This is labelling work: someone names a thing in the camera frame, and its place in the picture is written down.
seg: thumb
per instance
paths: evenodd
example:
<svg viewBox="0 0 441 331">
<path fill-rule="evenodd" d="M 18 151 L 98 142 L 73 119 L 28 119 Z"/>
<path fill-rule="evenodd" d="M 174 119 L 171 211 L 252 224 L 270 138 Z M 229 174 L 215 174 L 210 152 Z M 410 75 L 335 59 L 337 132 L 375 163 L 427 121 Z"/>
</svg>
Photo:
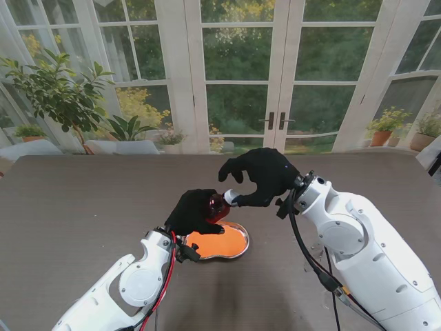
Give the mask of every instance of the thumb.
<svg viewBox="0 0 441 331">
<path fill-rule="evenodd" d="M 223 227 L 217 224 L 211 224 L 206 221 L 201 223 L 201 225 L 196 230 L 200 234 L 222 234 L 225 232 Z"/>
</svg>

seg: glass pane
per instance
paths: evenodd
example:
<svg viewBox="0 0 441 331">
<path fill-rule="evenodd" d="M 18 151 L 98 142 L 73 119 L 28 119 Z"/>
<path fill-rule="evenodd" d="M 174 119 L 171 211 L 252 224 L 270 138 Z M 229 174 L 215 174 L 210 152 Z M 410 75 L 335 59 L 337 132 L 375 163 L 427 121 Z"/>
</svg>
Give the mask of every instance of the glass pane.
<svg viewBox="0 0 441 331">
<path fill-rule="evenodd" d="M 294 86 L 287 134 L 335 132 L 345 117 L 355 86 Z"/>
<path fill-rule="evenodd" d="M 268 80 L 271 28 L 204 28 L 208 80 Z"/>
<path fill-rule="evenodd" d="M 57 53 L 54 49 L 49 32 L 46 29 L 22 30 L 20 31 L 20 35 L 34 61 L 41 59 L 41 54 L 44 48 Z"/>
<path fill-rule="evenodd" d="M 18 26 L 44 24 L 39 4 L 31 0 L 6 0 L 9 11 Z"/>
<path fill-rule="evenodd" d="M 436 38 L 420 69 L 441 69 L 441 34 Z"/>
<path fill-rule="evenodd" d="M 94 0 L 94 6 L 99 22 L 125 21 L 121 0 Z"/>
<path fill-rule="evenodd" d="M 418 26 L 406 53 L 404 54 L 400 65 L 397 69 L 397 74 L 403 72 L 415 71 L 420 64 L 422 57 L 429 48 L 430 43 L 435 37 L 436 32 L 441 26 L 441 20 L 423 21 Z"/>
<path fill-rule="evenodd" d="M 357 81 L 373 28 L 302 28 L 297 81 Z"/>
<path fill-rule="evenodd" d="M 244 154 L 254 148 L 263 147 L 263 138 L 210 138 L 212 154 Z"/>
<path fill-rule="evenodd" d="M 70 67 L 78 74 L 92 67 L 80 28 L 53 29 L 58 49 L 70 55 Z"/>
<path fill-rule="evenodd" d="M 72 0 L 43 0 L 51 24 L 78 23 Z"/>
<path fill-rule="evenodd" d="M 19 94 L 15 88 L 9 84 L 9 83 L 3 83 L 6 90 L 8 90 L 9 94 L 11 94 L 11 97 L 14 99 L 14 101 L 17 103 L 18 107 L 22 111 L 22 113 L 25 115 L 26 119 L 29 121 L 29 123 L 33 126 L 39 126 L 43 129 L 43 131 L 48 135 L 49 140 L 51 142 L 55 143 L 55 145 L 59 145 L 57 139 L 52 134 L 52 132 L 49 130 L 48 125 L 46 122 L 41 118 L 37 117 L 35 118 L 32 113 L 32 106 L 30 102 L 26 99 L 26 97 L 23 94 Z"/>
<path fill-rule="evenodd" d="M 324 154 L 332 152 L 337 135 L 315 138 L 287 138 L 285 154 Z"/>
<path fill-rule="evenodd" d="M 156 19 L 154 0 L 125 0 L 130 21 L 153 21 Z"/>
<path fill-rule="evenodd" d="M 14 135 L 15 129 L 20 125 L 23 125 L 22 120 L 6 98 L 6 95 L 0 90 L 0 130 L 3 130 L 12 144 L 21 142 L 21 139 Z"/>
<path fill-rule="evenodd" d="M 165 79 L 158 26 L 132 26 L 141 78 Z"/>
<path fill-rule="evenodd" d="M 201 0 L 202 22 L 270 22 L 276 0 Z"/>
<path fill-rule="evenodd" d="M 105 52 L 116 81 L 138 79 L 127 26 L 101 28 Z"/>
<path fill-rule="evenodd" d="M 425 16 L 441 14 L 441 0 L 431 0 L 426 9 Z"/>
<path fill-rule="evenodd" d="M 138 115 L 142 126 L 164 130 L 173 125 L 167 86 L 117 88 L 116 95 L 127 120 Z"/>
<path fill-rule="evenodd" d="M 411 113 L 404 124 L 413 123 L 436 79 L 435 76 L 427 76 L 392 81 L 374 119 L 379 119 L 385 109 L 395 107 Z"/>
<path fill-rule="evenodd" d="M 382 0 L 306 0 L 304 22 L 376 21 Z"/>
<path fill-rule="evenodd" d="M 264 132 L 267 86 L 207 85 L 208 120 L 218 134 Z"/>
</svg>

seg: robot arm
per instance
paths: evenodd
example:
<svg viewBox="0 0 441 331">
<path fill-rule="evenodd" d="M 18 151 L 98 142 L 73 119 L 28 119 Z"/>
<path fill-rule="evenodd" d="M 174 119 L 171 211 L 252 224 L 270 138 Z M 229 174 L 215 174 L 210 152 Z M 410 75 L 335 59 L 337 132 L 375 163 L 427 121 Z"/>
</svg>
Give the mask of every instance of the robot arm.
<svg viewBox="0 0 441 331">
<path fill-rule="evenodd" d="M 115 331 L 136 325 L 144 318 L 160 295 L 164 275 L 162 267 L 170 262 L 172 238 L 150 231 L 141 240 L 142 259 L 132 254 L 119 259 L 57 322 L 52 331 Z M 121 275 L 119 294 L 134 307 L 143 307 L 128 316 L 109 294 L 110 284 Z"/>
<path fill-rule="evenodd" d="M 316 225 L 344 283 L 386 330 L 441 330 L 429 272 L 372 202 L 312 173 L 300 193 L 296 209 Z"/>
</svg>

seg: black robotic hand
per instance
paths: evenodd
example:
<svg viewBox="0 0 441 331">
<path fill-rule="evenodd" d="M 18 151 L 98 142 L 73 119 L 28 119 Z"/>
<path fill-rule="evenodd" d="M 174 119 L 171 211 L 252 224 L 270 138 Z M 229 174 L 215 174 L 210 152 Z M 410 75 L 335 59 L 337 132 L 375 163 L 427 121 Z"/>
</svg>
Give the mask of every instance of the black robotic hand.
<svg viewBox="0 0 441 331">
<path fill-rule="evenodd" d="M 267 207 L 275 196 L 291 189 L 299 171 L 275 149 L 257 148 L 235 159 L 229 159 L 219 170 L 219 181 L 232 174 L 238 183 L 243 182 L 246 171 L 257 190 L 250 195 L 239 195 L 233 202 L 239 206 Z"/>
<path fill-rule="evenodd" d="M 165 227 L 175 234 L 186 236 L 193 231 L 201 234 L 220 234 L 222 226 L 208 223 L 209 198 L 216 190 L 189 190 L 179 199 L 178 204 L 165 222 Z"/>
</svg>

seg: gray tablecloth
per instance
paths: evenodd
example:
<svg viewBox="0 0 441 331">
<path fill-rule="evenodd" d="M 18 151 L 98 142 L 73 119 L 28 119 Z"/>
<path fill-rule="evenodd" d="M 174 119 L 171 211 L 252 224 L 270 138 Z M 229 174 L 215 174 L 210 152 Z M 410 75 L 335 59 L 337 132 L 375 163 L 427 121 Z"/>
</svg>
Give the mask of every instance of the gray tablecloth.
<svg viewBox="0 0 441 331">
<path fill-rule="evenodd" d="M 162 225 L 191 188 L 217 182 L 227 157 L 24 157 L 0 180 L 0 319 L 11 331 L 49 330 L 120 257 L 142 255 L 139 240 Z M 335 189 L 364 195 L 396 227 L 441 282 L 441 189 L 410 156 L 330 154 L 290 157 Z M 161 304 L 159 330 L 336 330 L 330 299 L 276 206 L 236 208 L 251 245 L 235 261 L 177 265 Z M 316 240 L 302 217 L 304 240 Z M 373 330 L 340 308 L 346 330 Z M 148 330 L 153 330 L 153 321 Z"/>
</svg>

